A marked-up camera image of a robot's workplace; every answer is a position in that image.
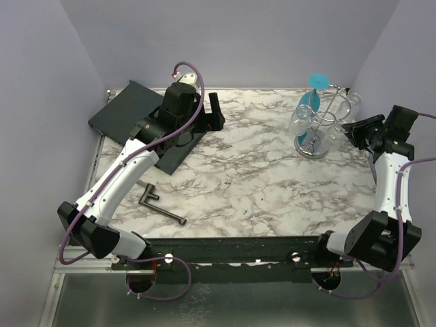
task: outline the metal rack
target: metal rack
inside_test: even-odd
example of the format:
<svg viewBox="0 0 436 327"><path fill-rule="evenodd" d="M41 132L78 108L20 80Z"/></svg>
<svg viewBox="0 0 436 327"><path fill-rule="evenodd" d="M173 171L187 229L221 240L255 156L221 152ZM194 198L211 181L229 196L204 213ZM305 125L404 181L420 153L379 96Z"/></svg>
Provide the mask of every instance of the metal rack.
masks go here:
<svg viewBox="0 0 436 327"><path fill-rule="evenodd" d="M300 153L303 157L308 159L321 159L325 157L328 153L328 150L324 149L321 145L321 140L324 137L325 133L322 130L320 130L320 127L328 128L334 125L337 121L342 121L346 119L351 113L352 106L350 102L345 96L339 94L339 92L343 90L343 88L337 85L330 85L329 87L335 88L336 91L335 92L324 91L318 93L320 97L324 98L325 100L331 98L327 108L323 111L318 111L318 112L313 111L312 99L316 90L314 89L312 91L312 95L310 96L310 101L309 101L309 105L312 108L310 127L308 128L304 138L297 136L295 137L294 140L294 145L297 152ZM336 117L335 114L331 113L331 110L334 107L333 103L335 99L338 97L345 100L346 103L348 104L347 113L345 114L345 116L342 116L340 118Z"/></svg>

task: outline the clear glass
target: clear glass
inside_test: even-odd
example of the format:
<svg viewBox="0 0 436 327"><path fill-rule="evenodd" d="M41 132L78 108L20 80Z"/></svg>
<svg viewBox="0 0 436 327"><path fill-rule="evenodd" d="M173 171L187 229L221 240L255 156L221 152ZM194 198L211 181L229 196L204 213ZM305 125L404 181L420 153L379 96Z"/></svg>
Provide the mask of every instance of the clear glass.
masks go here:
<svg viewBox="0 0 436 327"><path fill-rule="evenodd" d="M357 94L356 92L349 92L347 94L347 100L349 104L351 105L351 112L349 113L348 117L346 118L346 122L350 123L354 118L356 118L360 107L362 105L362 97Z"/></svg>
<svg viewBox="0 0 436 327"><path fill-rule="evenodd" d="M362 97L356 92L349 92L347 100L342 101L336 111L336 117L343 119L346 123L351 123L362 105Z"/></svg>
<svg viewBox="0 0 436 327"><path fill-rule="evenodd" d="M334 125L327 129L327 132L322 138L321 145L327 151L339 150L342 144L344 144L347 137L344 134L342 124L346 123L344 120L336 121Z"/></svg>
<svg viewBox="0 0 436 327"><path fill-rule="evenodd" d="M294 136L306 133L311 123L312 108L308 104L301 104L291 116L291 122L287 131Z"/></svg>
<svg viewBox="0 0 436 327"><path fill-rule="evenodd" d="M347 100L343 100L336 111L335 116L338 119L346 119L348 120L349 113L351 113L351 105Z"/></svg>

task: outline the black metal frame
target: black metal frame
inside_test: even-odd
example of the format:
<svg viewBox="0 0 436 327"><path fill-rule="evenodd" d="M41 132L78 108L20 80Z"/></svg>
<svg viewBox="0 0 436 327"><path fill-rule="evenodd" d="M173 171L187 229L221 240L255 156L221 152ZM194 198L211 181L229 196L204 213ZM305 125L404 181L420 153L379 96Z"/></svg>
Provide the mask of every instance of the black metal frame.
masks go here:
<svg viewBox="0 0 436 327"><path fill-rule="evenodd" d="M242 238L154 238L140 258L162 257L170 253L186 261L193 283L312 282L312 268L352 266L338 255L324 251L323 236L242 237ZM153 264L122 259L113 270L150 270ZM173 260L160 261L158 283L185 283L185 267ZM131 276L138 285L150 275Z"/></svg>

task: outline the black metal plate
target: black metal plate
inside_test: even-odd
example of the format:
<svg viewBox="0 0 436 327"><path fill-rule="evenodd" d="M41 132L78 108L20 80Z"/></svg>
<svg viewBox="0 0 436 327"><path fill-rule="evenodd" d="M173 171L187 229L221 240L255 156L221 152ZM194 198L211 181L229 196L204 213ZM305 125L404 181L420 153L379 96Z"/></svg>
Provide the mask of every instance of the black metal plate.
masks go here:
<svg viewBox="0 0 436 327"><path fill-rule="evenodd" d="M138 84L130 82L111 102L101 109L88 124L115 142L124 145L136 123L147 117L162 104L163 96ZM171 175L188 156L205 133L194 134L193 140L184 147L173 147L156 163L156 167ZM179 144L191 140L191 135L182 135Z"/></svg>

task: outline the wire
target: wire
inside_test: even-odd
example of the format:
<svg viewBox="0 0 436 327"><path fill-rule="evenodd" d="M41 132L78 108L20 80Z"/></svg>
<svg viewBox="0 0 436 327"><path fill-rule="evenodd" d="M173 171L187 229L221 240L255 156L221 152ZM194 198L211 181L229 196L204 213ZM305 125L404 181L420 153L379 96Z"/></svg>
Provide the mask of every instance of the wire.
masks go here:
<svg viewBox="0 0 436 327"><path fill-rule="evenodd" d="M157 258L150 258L150 259L131 259L131 258L127 258L127 257L124 257L124 258L129 260L129 261L132 261L132 262L151 262L151 261L156 262L157 260L165 260L165 259L169 260L167 257L157 257ZM156 296L145 295L143 293L135 293L131 290L129 279L127 278L127 288L129 289L127 295L134 294L138 297L138 299L139 298L146 298L148 300L154 300L154 301L173 301L173 300L177 300L178 298L181 298L182 296L184 296L189 291L189 288L191 287L191 280L192 280L191 270L189 269L188 264L185 261L183 261L182 259L176 258L176 257L171 257L171 259L180 262L186 268L186 271L188 273L188 282L187 282L186 287L183 289L182 292L180 292L179 294L174 295L174 296L169 296L167 298L159 298ZM155 283L148 289L148 291L150 291L154 285L155 285Z"/></svg>
<svg viewBox="0 0 436 327"><path fill-rule="evenodd" d="M191 142L193 141L193 138L194 138L194 134L191 133L191 139L190 139L188 142L186 142L186 143L183 143L183 144L177 144L177 145L176 145L176 148L183 148L184 146L187 146L189 143L191 143Z"/></svg>
<svg viewBox="0 0 436 327"><path fill-rule="evenodd" d="M425 114L425 113L421 113L421 112L418 113L418 116L424 116L424 117L436 119L435 115ZM402 207L401 207L401 183L403 181L404 171L407 169L407 167L412 166L416 163L421 164L423 162L429 162L429 161L436 161L436 157L429 157L429 158L416 159L416 160L409 161L409 162L405 163L398 171L398 176L396 178L395 211L396 211L396 218L398 220L399 237L398 237L398 253L396 255L396 262L395 262L395 266L394 266L394 269L392 270L392 272L388 276L383 276L380 278L380 277L375 276L374 274L371 274L360 260L356 260L358 265L363 269L364 273L372 280L378 282L377 288L373 292L371 292L370 294L367 294L366 296L346 296L346 295L338 294L336 292L331 292L331 291L325 290L315 281L315 279L313 279L314 284L316 284L318 286L318 289L320 291L331 294L333 296L337 296L339 298L349 298L349 299L368 298L368 297L378 293L378 291L381 289L381 287L385 283L387 283L395 278L398 271L400 271L401 262L403 261L403 250L404 250L404 227L403 227L403 215L401 214L401 211L402 211Z"/></svg>
<svg viewBox="0 0 436 327"><path fill-rule="evenodd" d="M202 91L202 94L200 95L200 101L198 102L198 107L197 110L194 112L194 114L192 115L192 117L182 126L180 127L178 130L172 132L171 134L168 134L167 136L164 136L163 138L160 138L158 140L154 140L151 143L148 143L146 146L143 146L142 148L134 151L132 154L128 155L122 162L124 164L127 164L130 160L132 160L134 157L136 157L137 155L147 151L149 148L153 148L154 146L165 142L166 140L169 140L179 134L181 134L185 129L187 129L197 118L197 116L199 115L202 107L203 107L203 101L204 101L204 82L203 82L203 77L200 74L200 72L198 71L198 69L186 62L186 61L181 61L180 63L177 63L174 66L173 72L177 73L177 68L179 68L180 66L185 65L190 67L196 74L198 77L198 80L200 81L200 88ZM100 185L100 187L95 190L94 195L91 196L88 200L88 202L93 203L94 200L98 197L98 195L104 190L104 188L107 186L107 184L114 178L114 176L118 173L118 171L122 168L122 166L118 165L113 171L110 172L110 174L108 175L108 177L106 177L106 179L103 181L103 183ZM72 230L74 229L74 226L76 226L77 222L79 221L79 219L82 217L82 215L87 211L87 209L89 208L89 206L84 205L82 210L79 211L79 213L74 217L74 219L72 220L72 222L70 223L70 225L68 226L67 230L65 231L65 234L63 235L63 239L62 239L62 243L61 243L61 247L59 249L59 261L64 264L64 265L68 265L68 264L73 264L74 262L77 262L78 260L82 259L83 257L85 257L86 255L89 254L89 251L84 252L83 254L79 255L77 258L74 258L70 261L66 261L65 258L63 257L63 253L65 251L65 247L67 246L68 240L69 240L69 236L72 233Z"/></svg>

